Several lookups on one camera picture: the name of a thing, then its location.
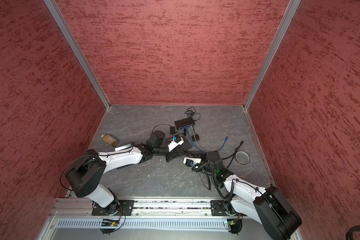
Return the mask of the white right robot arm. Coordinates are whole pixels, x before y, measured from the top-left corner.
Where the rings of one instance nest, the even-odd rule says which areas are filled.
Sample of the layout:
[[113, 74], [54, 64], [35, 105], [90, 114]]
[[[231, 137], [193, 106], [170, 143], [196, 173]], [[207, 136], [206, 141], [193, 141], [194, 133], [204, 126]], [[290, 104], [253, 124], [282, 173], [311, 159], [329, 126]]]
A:
[[289, 240], [302, 219], [282, 191], [251, 184], [231, 172], [218, 152], [200, 154], [184, 163], [207, 177], [207, 188], [215, 188], [229, 215], [247, 216], [260, 223], [273, 240]]

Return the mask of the black network switch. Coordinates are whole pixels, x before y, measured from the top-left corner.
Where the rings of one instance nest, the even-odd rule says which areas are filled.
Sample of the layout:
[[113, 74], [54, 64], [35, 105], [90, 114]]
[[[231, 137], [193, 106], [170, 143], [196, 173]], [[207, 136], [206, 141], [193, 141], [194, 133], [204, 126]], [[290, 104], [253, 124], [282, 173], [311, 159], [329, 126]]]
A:
[[177, 130], [180, 130], [180, 129], [188, 127], [188, 126], [193, 126], [195, 124], [195, 121], [192, 117], [187, 117], [187, 118], [175, 121], [174, 124], [175, 124], [175, 127], [177, 128]]
[[176, 147], [177, 150], [186, 152], [193, 147], [193, 145], [187, 140], [187, 138], [181, 137], [181, 140], [183, 141], [183, 143]]

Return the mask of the black power adapter with cable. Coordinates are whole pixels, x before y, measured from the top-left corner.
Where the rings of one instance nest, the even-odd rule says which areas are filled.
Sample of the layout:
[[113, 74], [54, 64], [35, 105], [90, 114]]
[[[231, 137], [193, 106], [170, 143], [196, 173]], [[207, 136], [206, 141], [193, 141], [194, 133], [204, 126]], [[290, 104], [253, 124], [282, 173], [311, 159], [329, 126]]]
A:
[[[199, 121], [201, 119], [201, 114], [196, 111], [195, 107], [187, 108], [187, 110], [185, 111], [185, 115], [187, 116], [187, 118], [191, 118], [194, 122]], [[194, 125], [195, 124], [191, 126], [193, 131], [193, 135], [191, 136], [191, 139], [196, 143], [197, 141], [200, 140], [200, 136], [197, 134]]]

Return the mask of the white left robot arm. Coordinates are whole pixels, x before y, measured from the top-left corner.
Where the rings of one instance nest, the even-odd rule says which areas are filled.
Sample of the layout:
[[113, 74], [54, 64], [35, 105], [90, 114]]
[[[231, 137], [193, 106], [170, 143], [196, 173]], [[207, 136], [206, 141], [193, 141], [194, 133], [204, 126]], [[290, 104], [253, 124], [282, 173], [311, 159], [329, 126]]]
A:
[[103, 215], [120, 215], [122, 207], [117, 196], [100, 183], [105, 173], [144, 163], [154, 156], [163, 156], [170, 162], [184, 155], [191, 147], [183, 136], [174, 135], [168, 139], [163, 132], [154, 131], [144, 144], [127, 143], [107, 153], [98, 153], [93, 149], [86, 151], [66, 167], [61, 178], [68, 181], [68, 190], [73, 191], [78, 198], [92, 200]]

